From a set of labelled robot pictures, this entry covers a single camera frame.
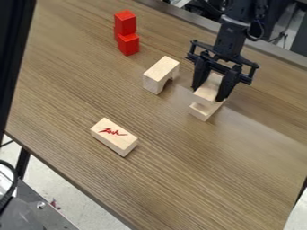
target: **red marking on block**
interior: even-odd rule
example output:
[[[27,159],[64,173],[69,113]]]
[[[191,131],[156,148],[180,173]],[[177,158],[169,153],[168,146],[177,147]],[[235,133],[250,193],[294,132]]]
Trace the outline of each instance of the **red marking on block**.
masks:
[[[123,36],[118,34],[118,48],[126,56],[137,53],[140,49],[140,38],[137,34]]]
[[[100,131],[99,133],[109,133],[111,135],[127,136],[127,134],[119,134],[118,130],[112,131],[110,128],[105,128],[104,130]]]
[[[136,33],[136,16],[129,10],[115,13],[114,20],[117,33],[124,36]]]

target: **red cube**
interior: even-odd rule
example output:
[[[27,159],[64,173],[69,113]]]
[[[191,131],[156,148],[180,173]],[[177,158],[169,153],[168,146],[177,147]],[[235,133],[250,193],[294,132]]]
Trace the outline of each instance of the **red cube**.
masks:
[[[136,16],[129,10],[114,15],[115,28],[121,35],[136,33]]]
[[[127,36],[118,34],[118,48],[126,56],[133,55],[139,51],[139,42],[140,38],[135,33]]]

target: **screw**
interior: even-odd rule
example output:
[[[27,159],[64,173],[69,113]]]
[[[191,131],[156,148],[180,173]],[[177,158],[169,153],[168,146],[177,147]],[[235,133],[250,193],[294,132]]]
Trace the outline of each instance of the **screw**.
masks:
[[[44,209],[45,207],[46,207],[46,203],[42,201],[40,201],[38,205],[36,206],[37,209]]]

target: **wooden bridge block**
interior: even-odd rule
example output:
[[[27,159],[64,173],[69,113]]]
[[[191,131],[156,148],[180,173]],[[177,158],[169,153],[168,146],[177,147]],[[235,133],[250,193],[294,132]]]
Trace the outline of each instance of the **wooden bridge block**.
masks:
[[[164,56],[143,75],[143,87],[154,94],[159,94],[167,82],[174,80],[180,71],[180,62]]]
[[[206,103],[215,102],[215,97],[223,77],[212,73],[208,79],[194,92],[194,102]]]
[[[128,155],[137,145],[137,137],[106,118],[91,128],[91,134],[123,157]]]
[[[202,121],[207,121],[223,104],[216,102],[215,97],[223,77],[212,73],[194,92],[194,102],[189,106],[189,113]]]
[[[223,102],[209,102],[208,104],[200,104],[193,102],[189,106],[189,113],[202,121],[207,121],[223,104]]]

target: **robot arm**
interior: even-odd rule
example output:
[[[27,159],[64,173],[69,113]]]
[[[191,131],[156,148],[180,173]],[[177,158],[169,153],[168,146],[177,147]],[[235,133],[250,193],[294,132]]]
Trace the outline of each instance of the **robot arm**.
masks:
[[[254,20],[263,18],[267,8],[267,0],[232,0],[226,8],[225,15],[222,16],[222,26],[214,46],[197,40],[191,41],[192,46],[187,59],[195,64],[192,84],[192,88],[195,91],[206,81],[211,70],[224,75],[215,98],[217,102],[228,98],[237,83],[251,84],[259,65],[241,56],[241,50],[246,38],[250,40],[259,39],[250,36],[250,24]],[[204,51],[200,55],[196,55],[196,47],[200,47]],[[232,68],[223,66],[218,63],[218,60],[233,62],[234,66]],[[250,67],[248,75],[242,72],[244,65]]]

